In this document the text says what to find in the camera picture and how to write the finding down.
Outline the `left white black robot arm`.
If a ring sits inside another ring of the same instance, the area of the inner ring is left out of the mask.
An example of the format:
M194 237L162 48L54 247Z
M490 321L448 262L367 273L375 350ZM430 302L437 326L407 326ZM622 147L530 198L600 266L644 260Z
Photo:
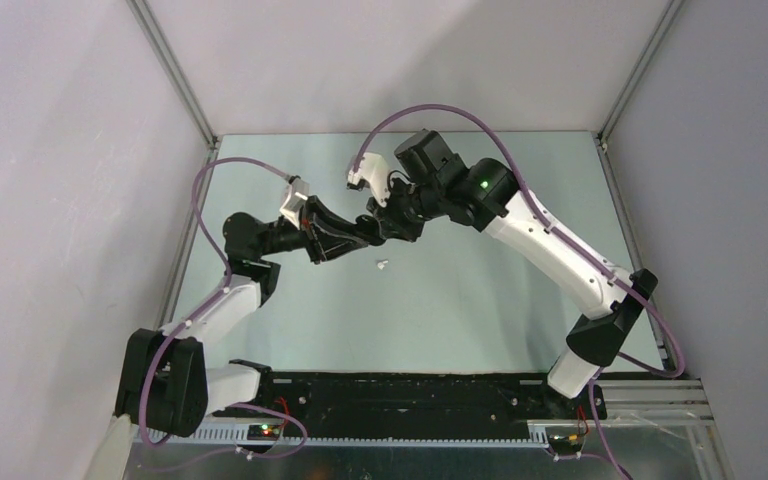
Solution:
M115 416L187 437L204 417L235 404L252 416L268 414L276 390L261 380L264 367L245 361L206 365L208 351L275 292L281 267L268 256L301 250L319 264L385 241L372 216L346 220L315 196L269 223L235 213L224 222L222 238L224 275L203 303L174 324L138 329L128 339Z

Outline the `black earbud charging case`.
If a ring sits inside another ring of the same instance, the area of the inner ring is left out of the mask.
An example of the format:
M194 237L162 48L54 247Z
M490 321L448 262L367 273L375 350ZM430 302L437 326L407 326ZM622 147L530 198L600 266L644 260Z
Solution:
M367 245L381 246L387 238L383 233L382 224L370 215L359 215L355 219L356 233Z

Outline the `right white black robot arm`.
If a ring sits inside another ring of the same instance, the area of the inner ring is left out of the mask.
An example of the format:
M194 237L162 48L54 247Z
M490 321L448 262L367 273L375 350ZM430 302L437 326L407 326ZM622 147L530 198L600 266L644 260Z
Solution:
M415 241L426 222L447 217L523 255L579 308L541 392L548 414L570 416L580 407L586 384L619 355L657 277L609 261L522 191L511 168L493 158L466 166L436 131L414 134L395 157L405 179L393 177L387 160L372 152L362 153L347 173L348 187L371 190L367 208L383 234Z

